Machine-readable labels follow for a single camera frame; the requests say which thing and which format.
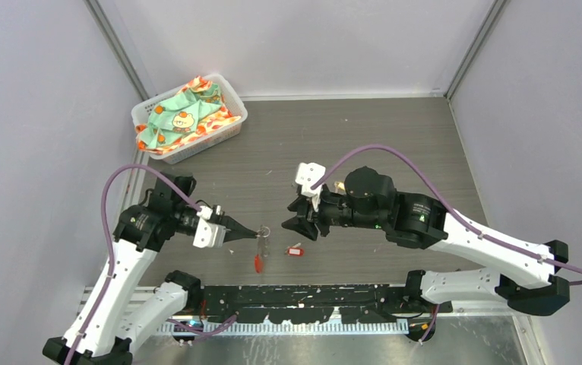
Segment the key with red tag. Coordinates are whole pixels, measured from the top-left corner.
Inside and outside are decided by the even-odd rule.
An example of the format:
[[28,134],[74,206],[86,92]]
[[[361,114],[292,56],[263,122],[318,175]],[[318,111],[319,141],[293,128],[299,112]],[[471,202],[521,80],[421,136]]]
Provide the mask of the key with red tag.
[[286,249],[286,254],[287,254],[288,256],[298,256],[298,257],[301,257],[301,256],[304,256],[304,254],[305,254],[305,251],[304,251],[304,249],[301,247],[301,243],[297,243],[297,244],[295,244],[295,245],[293,245],[293,246],[289,246],[289,247]]

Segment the red keyring with metal chain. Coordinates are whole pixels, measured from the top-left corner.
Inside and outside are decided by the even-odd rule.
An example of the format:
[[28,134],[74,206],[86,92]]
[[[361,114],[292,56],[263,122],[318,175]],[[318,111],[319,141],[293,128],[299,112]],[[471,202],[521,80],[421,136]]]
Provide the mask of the red keyring with metal chain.
[[269,238],[270,228],[264,225],[260,226],[258,230],[257,252],[254,260],[255,272],[258,274],[263,273],[266,258],[269,256]]

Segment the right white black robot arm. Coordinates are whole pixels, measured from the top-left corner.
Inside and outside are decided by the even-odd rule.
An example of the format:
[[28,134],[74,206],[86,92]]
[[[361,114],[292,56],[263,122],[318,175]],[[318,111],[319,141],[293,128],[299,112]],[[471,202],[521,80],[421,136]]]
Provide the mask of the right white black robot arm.
[[412,270],[403,304],[422,312],[456,300],[494,301],[531,316],[550,316],[570,300],[570,285],[553,259],[566,262],[568,247],[553,240],[535,244],[478,224],[434,198],[398,191],[389,176],[369,167],[349,173],[341,193],[318,180],[326,169],[301,163],[295,176],[293,217],[282,226],[310,240],[332,227],[379,230],[400,247],[443,252],[475,262],[472,271]]

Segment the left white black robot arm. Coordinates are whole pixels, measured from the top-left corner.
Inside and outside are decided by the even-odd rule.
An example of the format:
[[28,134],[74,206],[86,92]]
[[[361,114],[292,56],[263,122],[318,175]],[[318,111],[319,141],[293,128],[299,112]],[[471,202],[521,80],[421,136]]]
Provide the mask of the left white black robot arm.
[[114,230],[103,225],[108,258],[87,302],[71,327],[50,338],[43,356],[59,364],[131,364],[144,342],[175,313],[196,313],[203,301],[200,279],[170,272],[156,292],[131,314],[126,310],[145,271],[175,234],[192,237],[196,248],[257,239],[261,234],[226,215],[219,205],[191,199],[192,175],[157,173],[146,198],[125,209]]

